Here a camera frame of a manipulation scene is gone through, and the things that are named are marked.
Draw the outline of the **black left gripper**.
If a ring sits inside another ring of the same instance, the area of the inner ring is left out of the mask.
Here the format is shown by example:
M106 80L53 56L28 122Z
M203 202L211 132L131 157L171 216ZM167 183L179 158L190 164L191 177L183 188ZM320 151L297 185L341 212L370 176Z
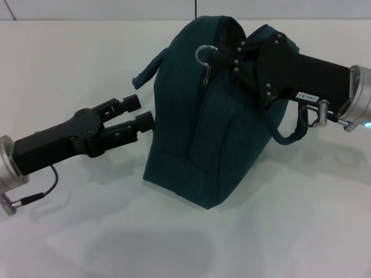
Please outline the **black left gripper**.
M155 127L151 112L107 128L102 128L102 121L140 108L136 94L122 101L113 98L92 109L84 108L62 124L17 140L13 160L21 173L28 175L76 155L98 157L107 150L134 143L139 132Z

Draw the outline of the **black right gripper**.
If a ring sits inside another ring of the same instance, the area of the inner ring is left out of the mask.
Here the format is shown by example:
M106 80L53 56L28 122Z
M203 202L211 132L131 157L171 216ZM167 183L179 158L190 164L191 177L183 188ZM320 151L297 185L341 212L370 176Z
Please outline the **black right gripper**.
M230 84L247 94L259 109L271 106L268 92L303 104L327 100L332 112L339 111L349 99L350 69L296 52L283 33L264 38L223 35L216 47L217 72L226 73Z

